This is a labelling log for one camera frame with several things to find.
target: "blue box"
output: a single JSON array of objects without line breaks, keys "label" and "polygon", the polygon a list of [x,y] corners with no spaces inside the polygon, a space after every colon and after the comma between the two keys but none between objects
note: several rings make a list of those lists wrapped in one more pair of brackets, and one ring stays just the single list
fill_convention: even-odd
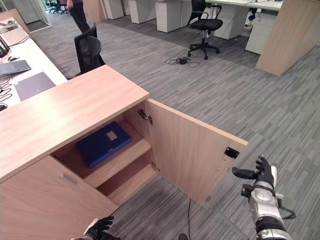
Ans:
[{"label": "blue box", "polygon": [[132,138],[113,121],[78,141],[75,146],[83,156],[85,163],[93,168],[131,142]]}]

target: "cabinet shelf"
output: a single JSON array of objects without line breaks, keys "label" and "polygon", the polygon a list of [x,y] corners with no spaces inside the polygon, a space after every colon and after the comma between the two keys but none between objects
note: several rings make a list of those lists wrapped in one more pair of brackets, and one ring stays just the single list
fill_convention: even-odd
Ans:
[{"label": "cabinet shelf", "polygon": [[106,195],[108,199],[118,206],[121,206],[157,176],[157,172],[152,168],[145,156],[141,156],[99,186],[97,188],[98,191]]},{"label": "cabinet shelf", "polygon": [[126,121],[118,122],[118,124],[129,134],[132,142],[96,167],[90,168],[86,165],[75,145],[67,153],[59,156],[59,161],[78,174],[89,185],[97,188],[151,149],[151,145]]}]

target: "metal hinge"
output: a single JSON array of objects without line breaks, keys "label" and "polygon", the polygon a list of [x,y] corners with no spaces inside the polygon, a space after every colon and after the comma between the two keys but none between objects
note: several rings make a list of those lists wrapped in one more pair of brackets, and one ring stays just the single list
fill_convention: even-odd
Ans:
[{"label": "metal hinge", "polygon": [[160,168],[157,167],[157,165],[152,161],[151,162],[151,167],[153,168],[153,170],[155,170],[156,172],[160,172]]},{"label": "metal hinge", "polygon": [[224,155],[227,155],[228,157],[232,158],[232,159],[236,159],[239,155],[239,152],[231,147],[227,147]]},{"label": "metal hinge", "polygon": [[145,111],[143,109],[139,109],[138,114],[145,120],[148,120],[148,122],[153,125],[152,122],[152,116],[147,116],[147,114],[145,113]]}]

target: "floor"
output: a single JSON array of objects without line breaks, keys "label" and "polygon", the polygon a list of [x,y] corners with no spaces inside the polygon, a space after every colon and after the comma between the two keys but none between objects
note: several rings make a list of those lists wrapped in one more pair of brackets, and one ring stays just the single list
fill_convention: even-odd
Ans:
[{"label": "floor", "polygon": [[30,22],[26,26],[28,27],[29,31],[32,32],[35,30],[39,30],[39,29],[43,29],[45,27],[48,27],[49,25],[44,23],[41,20],[38,20],[38,21]]},{"label": "floor", "polygon": [[[39,46],[66,76],[79,72],[73,38],[80,34],[72,18],[52,16],[53,27],[33,34]],[[106,64],[150,92],[151,97],[249,142],[235,165],[254,169],[264,154],[278,168],[276,190],[296,211],[286,220],[294,240],[320,238],[320,46],[282,76],[255,69],[259,55],[245,51],[248,38],[212,38],[220,54],[200,52],[197,68],[169,65],[197,43],[197,31],[157,31],[155,20],[130,22],[130,16],[97,24]],[[255,239],[242,184],[230,171],[206,203],[191,203],[193,240]],[[189,199],[157,177],[114,213],[110,233],[122,240],[177,240],[188,233]]]}]

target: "person's leg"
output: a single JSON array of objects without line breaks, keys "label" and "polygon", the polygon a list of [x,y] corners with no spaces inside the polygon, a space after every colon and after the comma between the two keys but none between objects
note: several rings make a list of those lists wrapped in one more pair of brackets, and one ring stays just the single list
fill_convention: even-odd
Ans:
[{"label": "person's leg", "polygon": [[85,33],[90,29],[87,23],[86,15],[84,12],[84,3],[74,3],[73,8],[69,10],[71,16],[73,17],[75,24],[78,26],[82,33]]},{"label": "person's leg", "polygon": [[253,20],[256,18],[257,9],[256,9],[256,8],[250,8],[250,10],[251,10],[251,14],[252,14],[252,15],[250,15],[248,19],[249,19],[250,21],[253,21]]}]

